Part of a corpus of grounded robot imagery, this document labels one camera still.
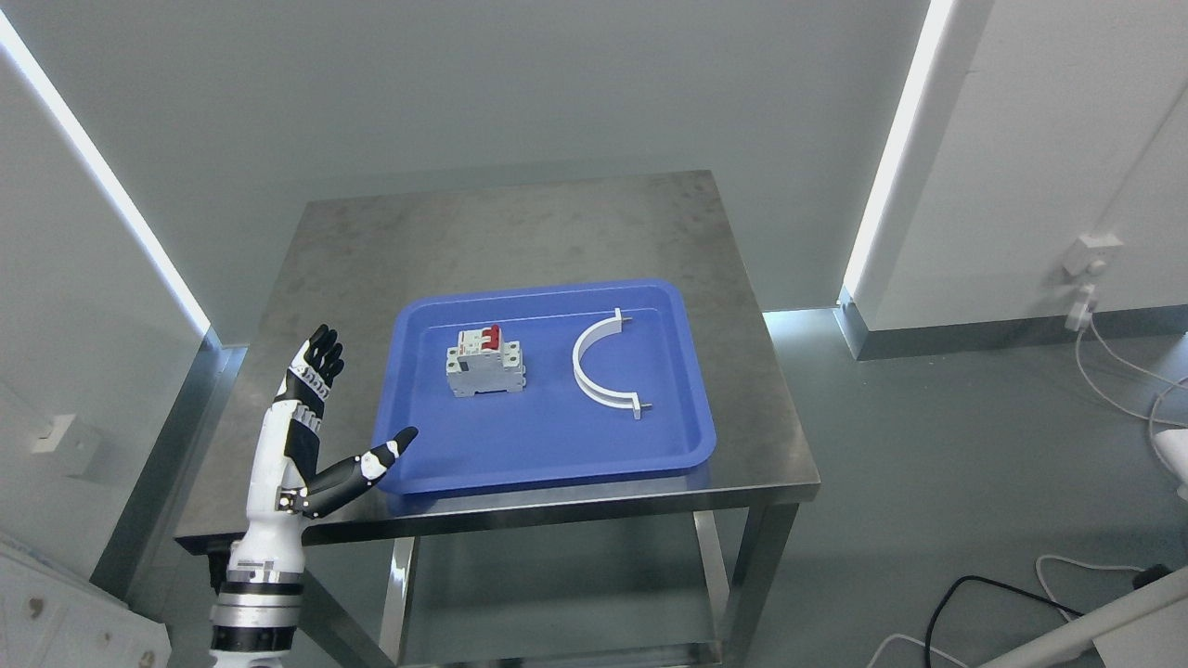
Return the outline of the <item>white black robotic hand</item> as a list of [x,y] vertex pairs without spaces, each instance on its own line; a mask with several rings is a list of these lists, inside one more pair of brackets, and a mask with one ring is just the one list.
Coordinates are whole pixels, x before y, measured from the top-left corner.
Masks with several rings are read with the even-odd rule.
[[255,441],[246,517],[232,546],[228,581],[291,584],[304,571],[303,532],[383,481],[419,435],[410,426],[361,454],[317,468],[331,385],[343,372],[339,330],[322,323],[284,371]]

